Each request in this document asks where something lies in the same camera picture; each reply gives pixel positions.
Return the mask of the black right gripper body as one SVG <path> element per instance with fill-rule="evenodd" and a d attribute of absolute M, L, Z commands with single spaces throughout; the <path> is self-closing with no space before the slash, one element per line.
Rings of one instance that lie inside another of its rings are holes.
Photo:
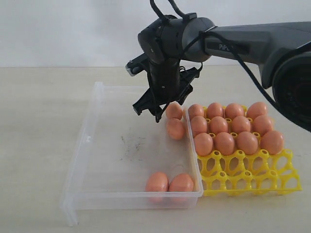
<path fill-rule="evenodd" d="M 177 101 L 184 86 L 199 77 L 201 68 L 183 71 L 179 59 L 167 59 L 160 64 L 149 61 L 147 81 L 153 99 L 153 116 L 158 123 L 168 105 Z"/>

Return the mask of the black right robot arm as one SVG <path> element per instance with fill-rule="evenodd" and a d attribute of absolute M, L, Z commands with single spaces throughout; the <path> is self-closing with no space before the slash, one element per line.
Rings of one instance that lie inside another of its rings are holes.
<path fill-rule="evenodd" d="M 143 54 L 126 66 L 130 75 L 147 72 L 149 88 L 133 105 L 160 121 L 171 102 L 182 104 L 200 69 L 185 70 L 182 60 L 203 63 L 211 56 L 259 67 L 256 87 L 292 123 L 311 129 L 311 24 L 285 22 L 217 27 L 208 18 L 157 19 L 138 34 Z"/>

